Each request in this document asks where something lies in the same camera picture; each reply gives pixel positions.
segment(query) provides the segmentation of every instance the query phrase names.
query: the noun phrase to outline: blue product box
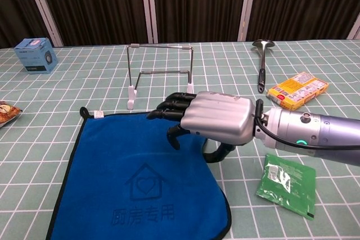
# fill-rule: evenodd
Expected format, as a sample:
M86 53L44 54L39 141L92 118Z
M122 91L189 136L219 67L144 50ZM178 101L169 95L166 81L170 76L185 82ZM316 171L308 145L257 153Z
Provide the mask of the blue product box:
M51 73L57 64L48 38L23 39L14 51L30 74Z

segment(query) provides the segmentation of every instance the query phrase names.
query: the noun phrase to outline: blue microfiber cloth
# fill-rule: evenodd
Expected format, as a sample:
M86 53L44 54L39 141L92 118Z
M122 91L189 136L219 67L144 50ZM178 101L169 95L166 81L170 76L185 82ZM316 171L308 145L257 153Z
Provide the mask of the blue microfiber cloth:
M222 239L228 202L203 156L205 138L166 133L175 122L145 113L95 119L82 107L47 239Z

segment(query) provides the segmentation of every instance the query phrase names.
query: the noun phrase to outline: checkered tablecloth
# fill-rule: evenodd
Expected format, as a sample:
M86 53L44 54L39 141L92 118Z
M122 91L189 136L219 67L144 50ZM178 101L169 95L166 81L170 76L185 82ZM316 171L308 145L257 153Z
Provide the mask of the checkered tablecloth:
M257 92L259 53L251 43L194 43L195 93L213 90L264 100ZM44 239L82 119L79 109L128 112L124 46L55 48L51 74L29 75L13 49L0 50L0 100L21 108L0 128L0 239ZM140 70L187 70L187 51L139 48L131 53L133 80ZM360 41L276 42L266 54L267 88L306 71L330 83L300 110L360 119ZM134 110L149 111L187 77L143 76ZM211 142L211 150L217 143ZM266 153L317 172L314 221L255 195ZM360 167L271 150L255 139L209 165L232 211L229 239L360 239Z

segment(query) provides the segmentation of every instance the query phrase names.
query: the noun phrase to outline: house logo on towel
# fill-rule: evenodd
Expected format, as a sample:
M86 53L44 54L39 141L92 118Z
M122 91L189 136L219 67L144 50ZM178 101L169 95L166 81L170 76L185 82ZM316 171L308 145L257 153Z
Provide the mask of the house logo on towel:
M144 163L125 182L130 185L130 200L155 200L163 195L163 181L165 179L147 163Z

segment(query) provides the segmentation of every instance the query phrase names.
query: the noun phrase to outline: yellow snack box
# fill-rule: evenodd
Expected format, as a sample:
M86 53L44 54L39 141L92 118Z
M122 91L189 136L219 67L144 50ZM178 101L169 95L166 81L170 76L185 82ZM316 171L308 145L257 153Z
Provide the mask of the yellow snack box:
M329 84L309 73L299 73L268 90L267 97L281 107L294 111L323 93Z

